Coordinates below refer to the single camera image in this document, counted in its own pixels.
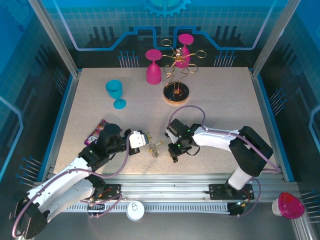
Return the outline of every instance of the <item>pink wine glass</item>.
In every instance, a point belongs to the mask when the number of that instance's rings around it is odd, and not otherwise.
[[[183,47],[181,49],[181,55],[182,57],[185,57],[184,60],[185,61],[177,61],[176,62],[176,66],[178,68],[181,68],[181,69],[184,69],[185,67],[187,67],[190,63],[190,56],[188,56],[190,54],[188,48],[187,48],[187,45],[190,45],[194,42],[194,37],[191,36],[190,34],[181,34],[179,37],[178,37],[178,40],[180,43],[183,44]]]
[[[161,69],[155,61],[162,58],[162,53],[157,49],[150,49],[145,53],[145,57],[152,61],[146,70],[146,81],[152,85],[159,84],[161,82]]]

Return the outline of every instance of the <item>white bottle cap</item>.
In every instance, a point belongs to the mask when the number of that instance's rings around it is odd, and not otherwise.
[[[127,210],[126,215],[132,221],[140,220],[145,214],[145,207],[139,201],[130,202]]]

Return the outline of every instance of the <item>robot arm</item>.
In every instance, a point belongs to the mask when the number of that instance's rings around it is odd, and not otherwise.
[[[178,161],[178,156],[189,154],[188,151],[192,146],[199,148],[210,146],[231,152],[239,166],[225,183],[225,191],[229,196],[237,195],[251,178],[260,175],[266,165],[266,161],[236,135],[249,140],[268,159],[273,154],[271,147],[249,126],[230,131],[207,127],[203,129],[201,124],[188,127],[175,119],[167,127],[166,135],[172,141],[168,145],[168,150],[175,163]]]
[[[74,203],[92,197],[99,200],[106,183],[91,173],[106,164],[110,155],[124,152],[127,142],[130,144],[129,155],[139,153],[139,147],[148,144],[147,135],[141,131],[128,129],[124,137],[120,132],[118,125],[107,124],[98,140],[85,147],[64,170],[27,193],[20,190],[13,195],[13,209],[9,216],[12,222],[29,204],[16,227],[26,239],[39,234],[51,219]]]

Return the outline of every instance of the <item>speckled tabletop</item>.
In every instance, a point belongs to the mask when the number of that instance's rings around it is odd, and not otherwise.
[[[167,82],[150,85],[146,82],[146,68],[84,68],[76,89],[70,115],[54,172],[65,168],[85,147],[84,140],[92,133],[101,119],[115,123],[123,130],[150,132],[152,141],[163,140],[160,155],[154,158],[149,147],[130,156],[123,174],[209,174],[232,173],[238,166],[233,155],[225,150],[202,147],[197,156],[181,155],[173,163],[168,153],[170,139],[164,136],[170,115],[178,107],[167,103],[163,88]],[[123,85],[123,99],[127,105],[118,110],[106,91],[106,83],[119,79]],[[209,128],[238,130],[252,127],[266,142],[267,130],[257,96],[246,67],[200,67],[182,81],[190,90],[188,100],[182,104],[197,105],[206,113],[205,125]],[[202,113],[195,108],[185,108],[176,116],[191,126],[201,123]],[[125,153],[101,167],[98,173],[113,173],[121,166]]]

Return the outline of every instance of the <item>pink lid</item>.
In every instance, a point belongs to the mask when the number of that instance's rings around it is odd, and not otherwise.
[[[182,44],[190,45],[194,42],[194,37],[191,36],[190,34],[181,34],[179,37],[179,42]]]
[[[298,219],[305,212],[305,206],[290,193],[283,192],[278,198],[279,211],[287,219]]]
[[[150,61],[157,61],[162,58],[162,53],[157,49],[150,49],[145,53],[145,57]]]

